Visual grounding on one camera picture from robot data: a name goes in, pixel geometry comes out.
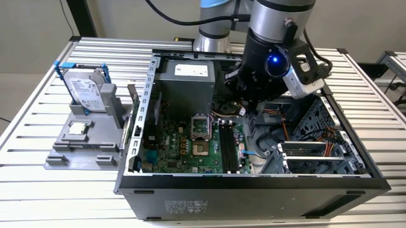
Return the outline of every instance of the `motherboard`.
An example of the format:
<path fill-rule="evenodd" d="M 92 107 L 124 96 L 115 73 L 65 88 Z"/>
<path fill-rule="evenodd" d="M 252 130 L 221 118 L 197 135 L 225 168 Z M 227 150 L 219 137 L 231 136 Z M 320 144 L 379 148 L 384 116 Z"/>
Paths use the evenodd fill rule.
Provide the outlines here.
<path fill-rule="evenodd" d="M 249 173 L 248 157 L 241 154 L 245 140 L 239 123 L 208 117 L 163 120 L 157 141 L 156 149 L 145 151 L 143 172 Z"/>

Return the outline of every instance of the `warning label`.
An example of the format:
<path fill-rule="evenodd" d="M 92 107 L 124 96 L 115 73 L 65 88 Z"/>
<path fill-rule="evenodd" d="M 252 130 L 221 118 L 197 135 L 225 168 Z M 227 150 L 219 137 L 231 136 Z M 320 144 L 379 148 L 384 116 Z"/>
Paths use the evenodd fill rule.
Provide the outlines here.
<path fill-rule="evenodd" d="M 205 213 L 207 200 L 165 200 L 164 208 L 168 214 Z"/>
<path fill-rule="evenodd" d="M 105 111 L 96 83 L 81 78 L 70 78 L 70 83 L 81 106 L 93 112 Z"/>
<path fill-rule="evenodd" d="M 175 75 L 179 76 L 200 76 L 208 77 L 208 69 L 204 65 L 177 64 L 175 67 Z"/>

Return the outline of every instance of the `cable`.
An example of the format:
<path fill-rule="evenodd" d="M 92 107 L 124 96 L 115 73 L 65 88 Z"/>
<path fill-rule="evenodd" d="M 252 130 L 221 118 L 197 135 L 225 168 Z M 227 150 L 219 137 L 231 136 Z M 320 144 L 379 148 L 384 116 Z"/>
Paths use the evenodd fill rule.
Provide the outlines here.
<path fill-rule="evenodd" d="M 309 39 L 308 39 L 308 35 L 307 35 L 305 29 L 303 30 L 303 36 L 304 36 L 304 40 L 305 40 L 305 42 L 307 42 L 307 44 L 308 44 L 308 47 L 309 47 L 309 50 L 311 50 L 314 56 L 315 56 L 320 61 L 323 61 L 324 63 L 327 63 L 328 72 L 330 72 L 331 69 L 332 69 L 332 63 L 331 63 L 331 61 L 330 61 L 328 59 L 326 59 L 324 57 L 322 57 L 322 56 L 318 54 L 318 52 L 316 52 L 316 50 L 315 50 L 315 47 L 312 46 L 312 44 L 311 44 L 311 42 L 309 42 Z"/>
<path fill-rule="evenodd" d="M 4 120 L 5 122 L 10 123 L 10 121 L 8 119 L 4 119 L 2 117 L 0 117 L 0 120 Z"/>
<path fill-rule="evenodd" d="M 209 19 L 204 19 L 204 20 L 197 20 L 197 21 L 180 21 L 180 20 L 175 20 L 172 18 L 169 18 L 151 3 L 149 0 L 145 0 L 147 4 L 149 5 L 149 7 L 152 8 L 152 10 L 155 11 L 155 13 L 157 13 L 159 16 L 161 16 L 167 21 L 172 22 L 176 25 L 184 25 L 184 26 L 191 26 L 191 25 L 201 25 L 201 24 L 207 24 L 219 20 L 232 20 L 232 21 L 239 21 L 239 22 L 247 22 L 249 21 L 251 15 L 249 14 L 235 14 L 231 16 L 220 16 L 220 17 L 215 17 L 215 18 L 209 18 Z"/>
<path fill-rule="evenodd" d="M 64 13 L 64 5 L 62 5 L 62 1 L 61 1 L 61 0 L 58 0 L 58 3 L 61 4 L 61 8 L 62 8 L 62 16 L 64 16 L 65 22 L 68 23 L 68 26 L 69 26 L 69 29 L 70 29 L 70 32 L 72 32 L 72 36 L 73 36 L 73 29 L 72 29 L 70 23 L 69 23 L 69 21 L 68 21 L 68 18 L 65 17 L 65 13 Z"/>
<path fill-rule="evenodd" d="M 223 117 L 223 118 L 239 116 L 239 115 L 223 115 L 223 114 L 219 114 L 219 113 L 216 113 L 212 109 L 209 109 L 209 111 L 211 111 L 216 116 Z"/>
<path fill-rule="evenodd" d="M 314 133 L 319 133 L 319 132 L 328 132 L 327 129 L 318 129 L 318 130 L 314 130 L 311 132 L 308 132 L 305 135 L 303 135 L 303 137 L 297 140 L 297 141 L 303 141 L 304 137 L 314 134 Z"/>
<path fill-rule="evenodd" d="M 386 94 L 386 92 L 387 92 L 387 90 L 388 90 L 388 87 L 391 86 L 391 84 L 392 84 L 392 82 L 394 82 L 395 77 L 396 77 L 396 75 L 392 77 L 392 80 L 391 80 L 390 84 L 388 84 L 387 87 L 386 87 L 384 94 Z"/>
<path fill-rule="evenodd" d="M 264 139 L 265 137 L 268 136 L 268 132 L 263 133 L 260 136 L 257 136 L 256 140 L 255 140 L 255 146 L 257 147 L 257 149 L 261 151 L 261 152 L 265 152 L 267 150 L 263 149 L 259 145 L 259 141 L 261 139 Z"/>
<path fill-rule="evenodd" d="M 260 157 L 260 156 L 259 156 L 255 152 L 252 152 L 252 151 L 241 150 L 240 152 L 244 153 L 244 154 L 247 154 L 247 155 L 253 155 L 253 156 L 256 156 L 256 157 L 260 158 L 260 159 L 267 159 L 267 158 L 264 158 L 264 157 Z"/>
<path fill-rule="evenodd" d="M 394 106 L 399 106 L 402 104 L 406 104 L 406 100 L 395 101 L 392 104 Z"/>

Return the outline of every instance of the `aluminum table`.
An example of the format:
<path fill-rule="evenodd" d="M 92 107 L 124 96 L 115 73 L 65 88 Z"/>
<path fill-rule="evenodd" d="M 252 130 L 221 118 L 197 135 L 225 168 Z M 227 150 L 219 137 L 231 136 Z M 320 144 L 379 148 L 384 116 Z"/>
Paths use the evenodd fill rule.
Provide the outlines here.
<path fill-rule="evenodd" d="M 57 59 L 105 63 L 116 95 L 129 103 L 127 84 L 141 95 L 151 50 L 191 50 L 189 42 L 81 38 Z M 233 44 L 232 52 L 241 53 Z M 4 227 L 406 227 L 406 119 L 348 54 L 318 49 L 334 64 L 326 80 L 392 190 L 331 220 L 155 221 L 135 218 L 112 192 L 116 171 L 44 170 L 42 163 L 69 114 L 70 97 L 53 68 L 0 137 L 0 226 Z"/>

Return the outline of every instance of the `floor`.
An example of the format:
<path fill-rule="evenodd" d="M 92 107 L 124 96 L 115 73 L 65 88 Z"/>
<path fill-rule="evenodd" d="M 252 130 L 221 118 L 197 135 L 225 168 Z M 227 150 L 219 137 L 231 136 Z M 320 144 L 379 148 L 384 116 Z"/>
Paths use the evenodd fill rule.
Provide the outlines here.
<path fill-rule="evenodd" d="M 34 90 L 44 74 L 4 74 L 0 73 L 0 117 L 8 120 L 18 112 L 26 98 Z M 8 122 L 0 120 L 0 134 Z"/>

